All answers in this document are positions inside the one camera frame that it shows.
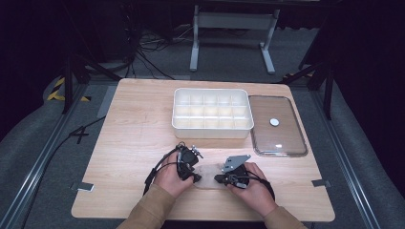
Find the beige sleeve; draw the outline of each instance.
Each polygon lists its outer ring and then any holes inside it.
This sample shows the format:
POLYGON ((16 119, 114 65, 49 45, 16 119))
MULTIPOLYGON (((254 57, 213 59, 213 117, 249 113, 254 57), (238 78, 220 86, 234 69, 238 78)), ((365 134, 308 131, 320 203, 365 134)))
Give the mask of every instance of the beige sleeve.
POLYGON ((164 189, 152 184, 149 191, 134 207, 128 219, 117 229, 159 229, 176 200, 164 189))
POLYGON ((304 229, 307 228, 284 207, 277 207, 264 218, 267 229, 304 229))

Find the person's right hand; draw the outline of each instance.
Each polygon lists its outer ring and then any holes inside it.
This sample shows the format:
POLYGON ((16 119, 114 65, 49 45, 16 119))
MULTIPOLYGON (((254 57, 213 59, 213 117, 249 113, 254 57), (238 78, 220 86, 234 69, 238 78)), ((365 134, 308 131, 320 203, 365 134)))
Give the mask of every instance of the person's right hand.
MULTIPOLYGON (((266 179, 263 171, 256 163, 246 162, 245 167, 249 172, 266 179)), ((266 186, 258 180, 251 179, 245 189, 237 188, 232 184, 228 184, 226 187, 262 217, 265 217, 278 207, 266 186)))

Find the forearm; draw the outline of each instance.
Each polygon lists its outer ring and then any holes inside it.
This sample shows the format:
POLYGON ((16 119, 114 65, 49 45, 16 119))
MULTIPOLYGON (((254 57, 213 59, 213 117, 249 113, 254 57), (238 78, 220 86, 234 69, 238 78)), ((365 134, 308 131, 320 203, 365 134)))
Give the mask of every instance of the forearm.
POLYGON ((277 207, 264 218, 267 229, 304 229, 304 224, 284 207, 277 207))
POLYGON ((156 184, 142 197, 118 229, 159 229, 169 215, 175 199, 156 184))

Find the clear plastic container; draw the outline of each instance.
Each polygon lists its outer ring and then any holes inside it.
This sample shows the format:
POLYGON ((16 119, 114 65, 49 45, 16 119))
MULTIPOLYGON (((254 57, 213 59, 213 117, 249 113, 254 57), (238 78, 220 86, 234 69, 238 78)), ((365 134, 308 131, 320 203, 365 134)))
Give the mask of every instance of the clear plastic container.
POLYGON ((178 138, 246 138, 254 123, 244 90, 181 88, 172 125, 178 138))

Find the gray carpet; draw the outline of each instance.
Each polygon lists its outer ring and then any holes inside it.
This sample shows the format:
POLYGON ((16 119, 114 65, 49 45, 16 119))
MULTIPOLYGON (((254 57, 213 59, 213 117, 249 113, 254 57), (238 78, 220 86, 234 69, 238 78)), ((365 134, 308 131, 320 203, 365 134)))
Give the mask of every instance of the gray carpet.
MULTIPOLYGON (((238 35, 227 31, 204 32, 201 36, 199 67, 195 73, 188 70, 191 55, 191 42, 188 40, 161 51, 145 54, 148 60, 162 72, 178 79, 271 83, 279 81, 286 73, 298 72, 298 65, 316 33, 317 30, 289 29, 274 33, 270 54, 276 69, 275 75, 269 75, 266 72, 258 49, 258 42, 264 34, 259 31, 248 31, 238 35)), ((128 77, 165 78, 147 62, 142 63, 141 59, 141 57, 136 59, 128 77)), ((118 74, 124 76, 126 70, 118 74)), ((328 193, 336 219, 333 222, 315 224, 305 222, 305 224, 308 228, 367 228, 337 161, 333 141, 322 121, 322 114, 317 112, 311 92, 300 87, 306 81, 303 78, 294 82, 291 90, 321 175, 331 183, 328 193)), ((116 84, 117 82, 112 82, 103 76, 93 78, 84 94, 90 96, 91 101, 79 102, 75 107, 59 142, 71 131, 98 120, 106 114, 116 84)), ((54 82, 50 82, 44 97, 49 94, 53 85, 54 82)), ((43 107, 22 120, 0 143, 1 216, 5 215, 9 209, 26 174, 52 134, 62 110, 63 101, 45 101, 43 107)), ((385 175, 370 142, 336 85, 334 85, 331 115, 332 125, 364 187, 364 192, 381 228, 403 228, 405 225, 404 199, 385 175)), ((122 219, 75 219, 71 215, 76 195, 71 185, 83 178, 101 127, 102 120, 86 128, 86 133, 89 135, 84 136, 80 144, 77 144, 78 137, 71 137, 57 150, 41 182, 25 228, 115 228, 122 222, 122 219)), ((14 228, 21 227, 23 217, 24 214, 14 228)), ((166 229, 207 227, 265 228, 260 222, 167 221, 163 226, 166 229)))

